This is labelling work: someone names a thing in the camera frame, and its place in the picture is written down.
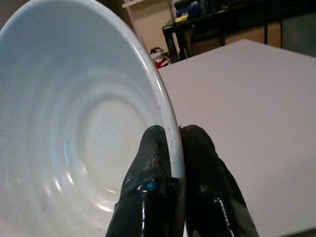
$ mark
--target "speckled ceramic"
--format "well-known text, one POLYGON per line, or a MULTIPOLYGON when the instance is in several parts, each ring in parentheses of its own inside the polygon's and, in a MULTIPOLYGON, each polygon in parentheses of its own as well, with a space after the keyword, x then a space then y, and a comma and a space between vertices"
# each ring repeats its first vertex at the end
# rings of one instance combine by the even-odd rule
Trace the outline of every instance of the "speckled ceramic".
POLYGON ((93 0, 28 2, 0 32, 0 236, 104 236, 153 124, 182 178, 172 107, 130 29, 93 0))

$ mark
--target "yellow object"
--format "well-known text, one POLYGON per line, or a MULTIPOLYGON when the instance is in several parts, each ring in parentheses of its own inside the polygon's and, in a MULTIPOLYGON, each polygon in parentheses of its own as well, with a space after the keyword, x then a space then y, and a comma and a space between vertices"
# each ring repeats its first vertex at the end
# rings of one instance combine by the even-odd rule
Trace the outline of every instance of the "yellow object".
POLYGON ((176 19, 174 19, 174 21, 176 23, 181 22, 181 21, 186 21, 188 19, 188 14, 185 14, 183 16, 177 17, 176 19))

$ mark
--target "white bowl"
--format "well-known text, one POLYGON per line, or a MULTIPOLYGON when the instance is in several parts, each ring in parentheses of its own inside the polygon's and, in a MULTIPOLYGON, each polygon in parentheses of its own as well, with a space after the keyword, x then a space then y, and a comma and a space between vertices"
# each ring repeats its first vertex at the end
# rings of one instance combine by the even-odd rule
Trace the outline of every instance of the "white bowl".
POLYGON ((104 236, 143 132, 177 122, 131 30, 94 0, 32 0, 0 32, 0 236, 104 236))

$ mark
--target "white table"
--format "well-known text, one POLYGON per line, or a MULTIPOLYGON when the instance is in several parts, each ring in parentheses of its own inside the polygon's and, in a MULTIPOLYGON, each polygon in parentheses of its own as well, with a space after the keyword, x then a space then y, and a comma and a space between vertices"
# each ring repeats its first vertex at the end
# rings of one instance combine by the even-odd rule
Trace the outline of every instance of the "white table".
POLYGON ((242 40, 160 69, 212 137, 261 237, 316 227, 316 59, 242 40))

